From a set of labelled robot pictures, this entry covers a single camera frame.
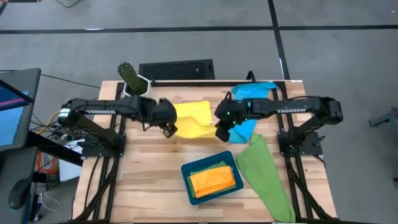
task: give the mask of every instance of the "gray floor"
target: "gray floor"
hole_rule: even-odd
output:
[[[63,0],[65,4],[73,1]],[[398,24],[397,1],[275,1],[281,26]],[[260,0],[83,0],[65,9],[53,0],[9,4],[0,29],[83,29],[176,26],[269,26]],[[398,30],[283,31],[292,79],[307,94],[341,101],[345,120],[324,127],[326,171],[337,214],[344,220],[396,223],[398,141],[390,126],[368,120],[398,106]],[[281,79],[272,31],[135,34],[0,35],[0,69],[39,67],[46,75],[100,85],[119,79],[120,62],[212,58],[217,79]],[[98,89],[42,77],[35,114],[46,120],[70,98],[94,98]],[[77,181],[49,193],[61,212],[40,211],[41,223],[67,220]]]

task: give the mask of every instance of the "blue cloth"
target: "blue cloth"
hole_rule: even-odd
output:
[[[268,89],[270,88],[276,88],[275,83],[263,82],[242,84],[234,86],[232,88],[232,94],[234,95],[234,100],[243,100],[246,98],[267,98]],[[249,120],[230,129],[229,142],[246,143],[250,139],[256,123],[257,121],[255,120]]]
[[[23,110],[24,107],[20,106],[10,110],[0,111],[0,146],[13,144]]]

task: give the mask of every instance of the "wooden tabletop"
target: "wooden tabletop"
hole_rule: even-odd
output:
[[[113,100],[117,81],[102,83],[99,99]],[[305,95],[301,81],[286,81],[288,97]],[[172,103],[209,101],[215,110],[229,86],[202,87],[153,87],[148,97],[167,98]],[[311,117],[310,114],[293,114],[294,124],[301,125]],[[109,127],[110,115],[96,115],[94,121],[104,128]],[[279,177],[290,196],[287,171],[284,158],[279,153],[276,116],[257,122],[255,133],[262,134],[267,141]],[[127,143],[120,160],[116,190],[111,213],[111,222],[271,222],[274,221],[257,194],[244,179],[242,190],[193,206],[188,199],[181,174],[183,164],[202,159],[225,150],[234,157],[247,148],[247,144],[228,144],[219,139],[167,139],[159,128],[142,132],[141,123],[126,122]],[[86,159],[76,191],[73,216],[83,211],[87,185],[96,158]],[[335,208],[323,164],[313,156],[302,156],[303,168],[309,191],[318,203],[331,216]],[[89,191],[89,201],[98,188],[102,159],[96,167]],[[301,214],[305,216],[302,194],[297,189]],[[101,204],[100,218],[104,217],[107,192]]]

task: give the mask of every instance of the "blue tray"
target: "blue tray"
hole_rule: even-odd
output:
[[[230,166],[232,168],[232,172],[233,172],[235,182],[236,182],[235,188],[229,189],[224,192],[217,193],[217,194],[207,195],[207,196],[204,196],[201,198],[194,198],[193,195],[191,194],[191,191],[189,189],[189,184],[188,184],[188,177],[190,176],[190,173],[201,171],[201,170],[206,169],[207,167],[217,164],[221,161],[224,161],[228,166]],[[182,171],[182,175],[184,178],[185,187],[187,188],[189,201],[191,202],[192,205],[198,205],[200,203],[206,202],[208,200],[220,197],[222,195],[225,195],[225,194],[228,194],[228,193],[231,193],[231,192],[234,192],[234,191],[237,191],[237,190],[240,190],[243,188],[242,178],[239,175],[239,171],[238,171],[238,168],[236,167],[234,157],[232,156],[232,153],[230,151],[221,152],[214,156],[210,156],[210,157],[207,157],[204,159],[200,159],[198,161],[184,164],[183,166],[181,166],[181,171]]]

